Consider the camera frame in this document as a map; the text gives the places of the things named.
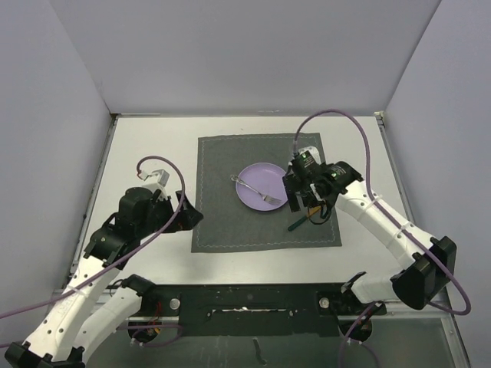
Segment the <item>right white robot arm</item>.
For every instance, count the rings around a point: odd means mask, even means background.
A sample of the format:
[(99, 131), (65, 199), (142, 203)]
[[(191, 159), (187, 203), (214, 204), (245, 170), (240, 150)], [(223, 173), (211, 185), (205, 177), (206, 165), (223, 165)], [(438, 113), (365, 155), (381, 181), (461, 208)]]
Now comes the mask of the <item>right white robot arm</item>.
[(356, 314), (371, 302), (389, 300), (422, 310), (451, 281), (456, 244), (448, 237), (434, 238), (409, 222), (346, 162), (318, 163), (308, 154), (299, 154), (289, 162), (282, 181), (293, 212), (319, 205), (328, 217), (340, 209), (365, 227), (399, 265), (380, 276), (360, 271), (347, 281), (341, 294), (346, 311)]

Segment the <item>purple plastic plate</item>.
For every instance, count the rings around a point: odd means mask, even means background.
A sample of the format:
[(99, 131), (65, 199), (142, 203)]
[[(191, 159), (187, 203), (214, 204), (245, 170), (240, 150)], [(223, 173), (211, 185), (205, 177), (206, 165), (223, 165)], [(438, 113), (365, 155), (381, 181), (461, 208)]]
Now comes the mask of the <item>purple plastic plate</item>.
[(260, 192), (281, 199), (282, 205), (270, 205), (263, 202), (261, 197), (252, 190), (235, 183), (239, 200), (250, 209), (260, 212), (270, 212), (280, 209), (287, 203), (287, 195), (282, 178), (286, 171), (272, 163), (254, 163), (244, 168), (237, 176)]

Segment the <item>grey cloth placemat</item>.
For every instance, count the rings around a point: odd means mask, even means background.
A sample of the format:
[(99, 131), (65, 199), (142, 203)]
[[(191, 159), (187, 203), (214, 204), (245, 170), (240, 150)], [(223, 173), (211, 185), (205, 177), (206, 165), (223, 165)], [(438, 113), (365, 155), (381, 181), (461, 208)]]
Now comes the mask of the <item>grey cloth placemat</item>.
[(293, 232), (288, 227), (305, 211), (288, 205), (260, 212), (244, 205), (231, 175), (254, 163), (272, 163), (285, 171), (292, 158), (291, 133), (208, 136), (198, 140), (196, 209), (204, 219), (195, 227), (193, 253), (231, 253), (283, 248), (340, 247), (338, 218), (321, 224), (314, 215)]

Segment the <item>yellow green knife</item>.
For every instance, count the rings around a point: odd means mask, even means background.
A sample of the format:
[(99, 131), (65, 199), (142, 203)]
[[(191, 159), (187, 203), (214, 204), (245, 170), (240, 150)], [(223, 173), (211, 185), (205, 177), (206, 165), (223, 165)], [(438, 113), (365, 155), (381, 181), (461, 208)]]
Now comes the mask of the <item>yellow green knife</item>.
[(294, 230), (296, 230), (299, 226), (301, 226), (302, 224), (304, 224), (305, 222), (307, 222), (314, 214), (316, 214), (317, 212), (319, 212), (321, 210), (321, 207), (320, 206), (316, 206), (314, 208), (310, 208), (308, 209), (308, 211), (306, 212), (305, 215), (303, 215), (299, 220), (297, 220), (296, 222), (294, 222), (293, 224), (291, 224), (289, 227), (288, 227), (288, 231), (289, 232), (293, 232)]

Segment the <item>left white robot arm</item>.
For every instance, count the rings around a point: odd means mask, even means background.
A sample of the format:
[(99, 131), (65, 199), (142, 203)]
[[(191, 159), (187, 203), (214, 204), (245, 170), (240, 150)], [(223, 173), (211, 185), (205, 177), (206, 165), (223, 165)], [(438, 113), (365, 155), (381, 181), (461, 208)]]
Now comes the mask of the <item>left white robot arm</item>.
[(145, 238), (194, 229), (203, 220), (186, 195), (178, 206), (160, 184), (128, 189), (111, 214), (91, 236), (73, 278), (51, 310), (24, 341), (5, 352), (12, 367), (84, 367), (90, 355), (130, 315), (149, 314), (156, 305), (154, 283), (140, 276), (125, 279), (116, 294), (98, 310), (94, 305), (106, 287), (141, 248)]

